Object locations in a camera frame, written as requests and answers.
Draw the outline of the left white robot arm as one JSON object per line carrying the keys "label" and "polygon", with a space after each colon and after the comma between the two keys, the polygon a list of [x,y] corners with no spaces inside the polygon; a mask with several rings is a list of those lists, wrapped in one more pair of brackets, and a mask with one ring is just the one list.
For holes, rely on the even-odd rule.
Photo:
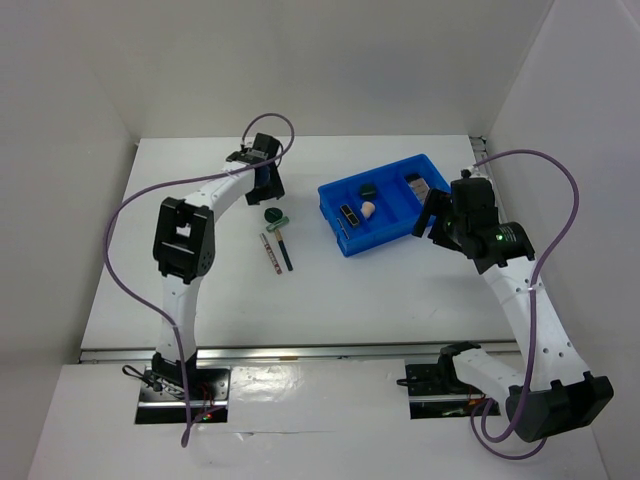
{"label": "left white robot arm", "polygon": [[215,224],[240,198],[256,205],[284,195],[275,159],[281,148],[276,138],[258,133],[251,145],[229,155],[219,178],[161,203],[153,258],[162,276],[162,311],[171,322],[161,330],[152,372],[176,399],[189,397],[199,383],[196,309],[202,279],[215,259]]}

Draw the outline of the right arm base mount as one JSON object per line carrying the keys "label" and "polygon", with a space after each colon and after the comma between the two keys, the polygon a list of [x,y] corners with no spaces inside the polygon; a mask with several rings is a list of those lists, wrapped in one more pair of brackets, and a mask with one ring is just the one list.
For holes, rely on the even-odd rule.
{"label": "right arm base mount", "polygon": [[408,394],[412,420],[469,417],[485,403],[485,394],[475,387],[446,385],[436,364],[406,364],[396,385]]}

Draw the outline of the beige makeup sponge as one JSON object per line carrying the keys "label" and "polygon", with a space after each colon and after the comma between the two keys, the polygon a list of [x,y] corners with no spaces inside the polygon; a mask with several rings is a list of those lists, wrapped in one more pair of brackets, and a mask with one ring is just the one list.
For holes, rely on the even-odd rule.
{"label": "beige makeup sponge", "polygon": [[371,201],[364,201],[360,208],[360,212],[365,220],[370,219],[375,211],[376,205]]}

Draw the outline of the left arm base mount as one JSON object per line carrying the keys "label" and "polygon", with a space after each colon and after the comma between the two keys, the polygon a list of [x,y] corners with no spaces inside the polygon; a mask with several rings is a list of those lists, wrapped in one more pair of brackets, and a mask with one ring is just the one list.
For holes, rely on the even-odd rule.
{"label": "left arm base mount", "polygon": [[[169,425],[186,421],[184,389],[181,386],[159,377],[149,367],[139,370],[132,365],[124,365],[121,371],[139,381],[137,425]],[[226,423],[231,369],[206,368],[197,374],[190,383],[192,417],[203,424]]]}

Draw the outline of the clear eyeshadow palette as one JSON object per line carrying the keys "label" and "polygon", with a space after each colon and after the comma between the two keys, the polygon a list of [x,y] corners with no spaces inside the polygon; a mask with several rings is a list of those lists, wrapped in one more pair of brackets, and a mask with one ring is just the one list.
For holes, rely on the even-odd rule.
{"label": "clear eyeshadow palette", "polygon": [[418,201],[423,204],[430,190],[426,181],[423,178],[418,177],[413,180],[409,180],[408,185]]}

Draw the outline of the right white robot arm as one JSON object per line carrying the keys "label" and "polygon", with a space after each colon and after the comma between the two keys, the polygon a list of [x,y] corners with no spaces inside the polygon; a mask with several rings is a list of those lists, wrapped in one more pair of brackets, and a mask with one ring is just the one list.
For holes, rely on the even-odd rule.
{"label": "right white robot arm", "polygon": [[590,425],[614,396],[572,345],[540,278],[524,228],[499,219],[490,180],[469,171],[448,191],[429,189],[413,229],[434,245],[471,260],[502,307],[525,360],[518,372],[476,342],[441,349],[436,379],[448,392],[473,386],[486,396],[474,434],[486,447],[511,435],[543,442]]}

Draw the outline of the black square powder compact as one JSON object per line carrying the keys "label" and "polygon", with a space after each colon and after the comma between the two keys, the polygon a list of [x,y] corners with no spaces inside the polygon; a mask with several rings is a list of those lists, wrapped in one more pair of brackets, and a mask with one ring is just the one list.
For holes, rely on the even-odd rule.
{"label": "black square powder compact", "polygon": [[405,180],[408,184],[411,184],[413,182],[422,182],[422,183],[425,182],[424,178],[420,176],[418,173],[411,173],[406,175]]}

